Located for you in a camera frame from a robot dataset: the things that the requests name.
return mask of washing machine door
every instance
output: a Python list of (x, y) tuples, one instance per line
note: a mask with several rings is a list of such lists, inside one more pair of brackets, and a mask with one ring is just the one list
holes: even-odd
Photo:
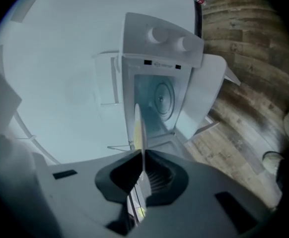
[(180, 158), (193, 160), (175, 133), (152, 137), (147, 140), (148, 149), (169, 153)]

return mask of wooden floor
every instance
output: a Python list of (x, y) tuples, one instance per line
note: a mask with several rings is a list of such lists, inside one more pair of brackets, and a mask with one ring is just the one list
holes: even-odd
[(289, 144), (289, 35), (265, 0), (207, 0), (203, 39), (205, 53), (223, 56), (242, 84), (225, 80), (209, 113), (220, 124), (186, 147), (274, 207), (281, 192), (261, 160)]

